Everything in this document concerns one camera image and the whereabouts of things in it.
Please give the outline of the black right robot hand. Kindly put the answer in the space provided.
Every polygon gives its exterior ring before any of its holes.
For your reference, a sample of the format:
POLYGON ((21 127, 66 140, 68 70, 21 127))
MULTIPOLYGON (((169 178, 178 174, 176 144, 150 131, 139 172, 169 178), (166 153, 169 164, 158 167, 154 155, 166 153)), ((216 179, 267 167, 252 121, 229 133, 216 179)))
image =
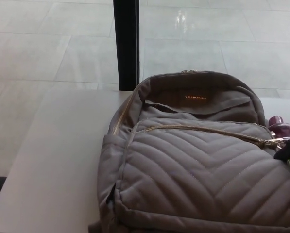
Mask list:
POLYGON ((286 141, 285 146, 274 155, 274 159, 284 162, 290 159, 290 140, 286 141))

